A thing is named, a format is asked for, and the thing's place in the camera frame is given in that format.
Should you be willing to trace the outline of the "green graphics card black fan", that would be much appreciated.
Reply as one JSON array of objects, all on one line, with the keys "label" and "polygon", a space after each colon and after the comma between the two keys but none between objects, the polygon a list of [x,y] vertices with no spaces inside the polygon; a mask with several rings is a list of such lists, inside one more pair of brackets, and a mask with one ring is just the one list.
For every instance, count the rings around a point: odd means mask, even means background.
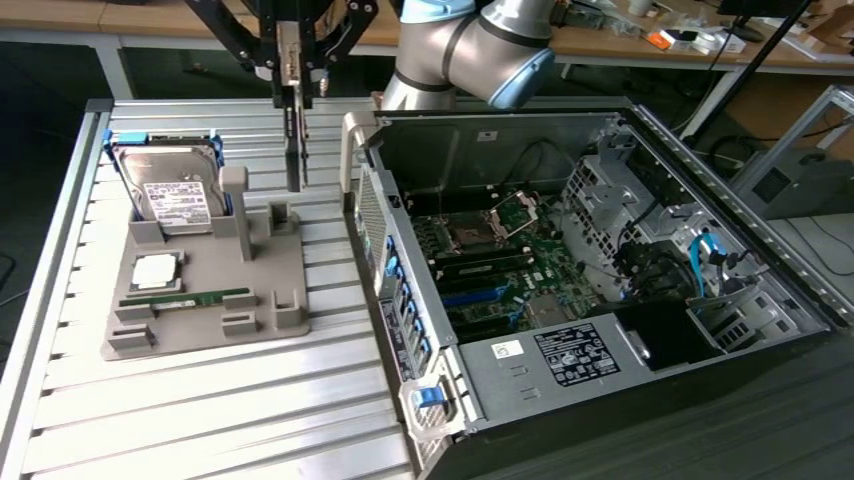
[{"label": "green graphics card black fan", "polygon": [[305,143],[305,107],[300,90],[300,38],[299,20],[276,23],[276,73],[281,87],[281,109],[284,115],[284,160],[287,189],[299,192],[303,188],[301,166]]}]

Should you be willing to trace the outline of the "wooden desk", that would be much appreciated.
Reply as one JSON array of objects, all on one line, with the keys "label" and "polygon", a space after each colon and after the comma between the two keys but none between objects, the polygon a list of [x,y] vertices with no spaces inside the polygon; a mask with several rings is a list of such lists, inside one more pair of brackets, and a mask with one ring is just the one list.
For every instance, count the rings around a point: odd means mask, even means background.
[{"label": "wooden desk", "polygon": [[[113,95],[133,97],[120,57],[124,48],[215,50],[224,47],[181,0],[155,0],[144,6],[105,0],[0,0],[0,42],[80,45],[97,54]],[[646,40],[604,30],[563,27],[554,31],[551,47],[567,64],[700,70],[712,65],[735,78],[756,46],[724,54],[712,63],[695,52],[656,49]]]}]

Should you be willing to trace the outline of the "metal socket cover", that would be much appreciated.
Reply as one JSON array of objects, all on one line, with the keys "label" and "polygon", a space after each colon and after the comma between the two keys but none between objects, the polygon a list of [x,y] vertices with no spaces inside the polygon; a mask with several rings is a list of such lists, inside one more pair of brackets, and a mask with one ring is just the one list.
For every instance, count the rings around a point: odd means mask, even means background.
[{"label": "metal socket cover", "polygon": [[504,239],[511,238],[537,222],[536,200],[516,191],[488,210],[487,220],[493,233]]}]

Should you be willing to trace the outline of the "CPU socket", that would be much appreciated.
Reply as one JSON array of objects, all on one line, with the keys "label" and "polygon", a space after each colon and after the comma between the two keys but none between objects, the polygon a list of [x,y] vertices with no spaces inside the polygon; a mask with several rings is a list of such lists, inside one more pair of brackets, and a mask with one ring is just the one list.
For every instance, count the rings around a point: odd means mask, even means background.
[{"label": "CPU socket", "polygon": [[447,216],[445,230],[460,249],[495,243],[495,234],[479,211],[456,212]]}]

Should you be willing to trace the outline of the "black RAM slot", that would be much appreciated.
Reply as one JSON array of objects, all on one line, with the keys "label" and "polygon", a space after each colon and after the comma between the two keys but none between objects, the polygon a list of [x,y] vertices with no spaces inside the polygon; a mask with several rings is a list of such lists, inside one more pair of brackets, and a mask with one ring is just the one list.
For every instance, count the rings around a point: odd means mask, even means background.
[{"label": "black RAM slot", "polygon": [[532,263],[472,263],[445,266],[436,273],[436,280],[453,281],[465,280],[491,275],[503,275],[512,272],[528,270]]},{"label": "black RAM slot", "polygon": [[507,249],[455,255],[445,258],[435,258],[429,261],[429,265],[436,269],[441,269],[444,267],[459,266],[463,264],[491,263],[517,259],[525,260],[527,257],[527,254],[516,250]]}]

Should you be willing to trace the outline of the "orange and black box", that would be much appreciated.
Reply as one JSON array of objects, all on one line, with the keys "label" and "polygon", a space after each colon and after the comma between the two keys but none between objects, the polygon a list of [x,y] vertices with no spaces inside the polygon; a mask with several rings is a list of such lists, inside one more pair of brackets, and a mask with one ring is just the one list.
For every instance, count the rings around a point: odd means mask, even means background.
[{"label": "orange and black box", "polygon": [[660,50],[687,51],[696,36],[698,32],[694,30],[660,29],[651,32],[646,40]]}]

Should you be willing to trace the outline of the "green motherboard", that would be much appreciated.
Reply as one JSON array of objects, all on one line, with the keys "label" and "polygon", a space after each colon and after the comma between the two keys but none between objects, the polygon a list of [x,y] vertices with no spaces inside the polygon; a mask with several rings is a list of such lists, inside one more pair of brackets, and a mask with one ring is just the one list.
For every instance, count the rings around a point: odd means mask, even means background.
[{"label": "green motherboard", "polygon": [[[516,191],[523,191],[536,200],[537,222],[508,239],[493,233],[493,244],[460,249],[445,230],[447,216],[456,212],[479,211],[487,220],[488,210]],[[584,276],[583,266],[564,244],[563,233],[547,217],[548,208],[541,204],[539,195],[524,190],[516,191],[503,195],[491,192],[480,197],[463,196],[453,199],[449,209],[436,200],[429,210],[417,210],[411,216],[435,286],[439,282],[447,282],[436,280],[436,273],[443,268],[436,269],[429,265],[435,258],[512,249],[527,254],[527,259],[491,263],[532,263],[528,270],[479,277],[505,282],[507,290],[500,300],[452,308],[445,308],[441,304],[461,344],[537,329],[529,321],[527,304],[539,295],[555,294],[560,303],[575,314],[575,320],[583,318],[602,302],[602,296]]]}]

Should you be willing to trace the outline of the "white box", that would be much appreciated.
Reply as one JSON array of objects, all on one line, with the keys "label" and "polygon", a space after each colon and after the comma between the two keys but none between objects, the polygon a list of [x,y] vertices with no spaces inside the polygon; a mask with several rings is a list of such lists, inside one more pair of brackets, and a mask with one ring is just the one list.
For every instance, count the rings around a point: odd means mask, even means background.
[{"label": "white box", "polygon": [[703,55],[719,52],[740,54],[746,48],[746,42],[726,31],[698,32],[691,48]]}]

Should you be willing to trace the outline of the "silver chipset heatsink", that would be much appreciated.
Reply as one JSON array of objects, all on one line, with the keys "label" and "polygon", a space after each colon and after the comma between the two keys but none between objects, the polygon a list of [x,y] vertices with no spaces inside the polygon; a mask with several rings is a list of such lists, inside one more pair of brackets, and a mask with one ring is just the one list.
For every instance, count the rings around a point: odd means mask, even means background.
[{"label": "silver chipset heatsink", "polygon": [[527,304],[529,321],[536,328],[568,323],[576,319],[571,309],[560,303],[555,294],[533,297]]}]

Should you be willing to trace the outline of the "black tripod pole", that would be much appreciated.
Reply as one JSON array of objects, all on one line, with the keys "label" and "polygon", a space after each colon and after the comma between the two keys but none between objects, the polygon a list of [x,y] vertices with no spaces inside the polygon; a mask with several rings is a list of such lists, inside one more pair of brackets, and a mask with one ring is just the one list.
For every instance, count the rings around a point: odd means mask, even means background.
[{"label": "black tripod pole", "polygon": [[803,13],[808,9],[808,6],[814,1],[815,0],[798,0],[795,6],[788,10],[787,16],[784,17],[779,27],[771,34],[770,38],[766,40],[750,63],[738,71],[736,77],[730,82],[730,86],[719,95],[719,98],[716,100],[708,100],[703,102],[702,106],[710,106],[711,109],[703,116],[700,122],[694,127],[691,127],[690,124],[686,125],[686,129],[682,132],[680,140],[686,143],[687,146],[694,147],[702,137],[706,135],[710,127],[714,125],[715,121],[724,113],[728,103],[734,100],[739,91],[747,84],[750,77],[758,71],[759,67],[766,61],[766,58],[788,33],[794,24],[799,21]]}]

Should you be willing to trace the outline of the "black monitor stand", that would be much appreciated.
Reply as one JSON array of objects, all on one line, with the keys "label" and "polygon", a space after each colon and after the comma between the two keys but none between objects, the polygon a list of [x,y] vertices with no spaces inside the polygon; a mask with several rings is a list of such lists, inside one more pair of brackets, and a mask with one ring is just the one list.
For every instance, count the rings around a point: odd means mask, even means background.
[{"label": "black monitor stand", "polygon": [[812,3],[814,0],[719,0],[716,13],[732,17],[724,28],[727,33],[747,42],[759,43],[766,40],[766,36],[748,26],[750,20],[774,18],[783,21],[792,17],[794,22],[798,22]]}]

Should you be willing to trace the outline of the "black plastic shroud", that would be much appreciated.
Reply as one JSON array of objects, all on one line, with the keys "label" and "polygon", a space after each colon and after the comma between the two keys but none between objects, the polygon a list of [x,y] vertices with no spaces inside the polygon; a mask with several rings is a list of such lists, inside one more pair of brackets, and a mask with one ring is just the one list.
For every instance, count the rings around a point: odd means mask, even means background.
[{"label": "black plastic shroud", "polygon": [[619,302],[612,311],[623,331],[642,343],[652,371],[692,364],[723,354],[683,300]]}]

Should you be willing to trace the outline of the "grey computer tower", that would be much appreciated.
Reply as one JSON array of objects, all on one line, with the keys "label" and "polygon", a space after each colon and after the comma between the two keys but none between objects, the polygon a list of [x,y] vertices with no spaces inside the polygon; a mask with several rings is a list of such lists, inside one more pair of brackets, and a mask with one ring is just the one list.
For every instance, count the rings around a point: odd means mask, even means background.
[{"label": "grey computer tower", "polygon": [[756,155],[732,190],[764,220],[854,213],[854,161],[816,147]]}]

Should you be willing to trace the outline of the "brown cardboard piece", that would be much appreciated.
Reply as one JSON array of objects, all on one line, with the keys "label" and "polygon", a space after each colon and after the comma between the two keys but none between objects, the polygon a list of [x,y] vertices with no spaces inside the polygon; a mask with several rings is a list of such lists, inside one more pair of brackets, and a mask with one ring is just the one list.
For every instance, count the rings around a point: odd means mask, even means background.
[{"label": "brown cardboard piece", "polygon": [[807,11],[806,35],[824,45],[844,46],[854,42],[854,0],[814,0]]}]

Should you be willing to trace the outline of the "open black PC case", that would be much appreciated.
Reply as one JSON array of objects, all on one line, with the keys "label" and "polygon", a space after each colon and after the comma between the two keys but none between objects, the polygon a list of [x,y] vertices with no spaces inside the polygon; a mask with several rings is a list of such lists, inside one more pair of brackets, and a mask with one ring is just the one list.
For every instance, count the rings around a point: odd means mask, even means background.
[{"label": "open black PC case", "polygon": [[[650,445],[674,443],[684,456],[690,429],[739,423],[735,402],[850,321],[850,305],[767,221],[748,208],[711,166],[650,111],[616,99],[521,111],[360,111],[344,118],[341,184],[364,289],[383,341],[383,359],[417,480],[471,480],[499,474],[568,476],[590,469],[583,446],[602,450],[614,433],[638,434],[675,415],[686,424],[655,432]],[[648,221],[656,238],[630,241],[608,263],[570,248],[564,190],[583,156],[624,161],[663,212]],[[826,330],[762,348],[652,371],[655,379],[551,413],[489,426],[469,386],[411,216],[436,200],[535,192],[584,276],[602,296],[586,316],[612,314],[619,302],[714,298],[759,287],[799,307]],[[393,249],[383,252],[385,235]],[[385,262],[397,256],[393,288]],[[403,292],[411,292],[404,312]],[[417,315],[420,333],[409,332]],[[419,361],[419,340],[432,347]],[[413,407],[409,394],[439,386],[445,403]]]}]

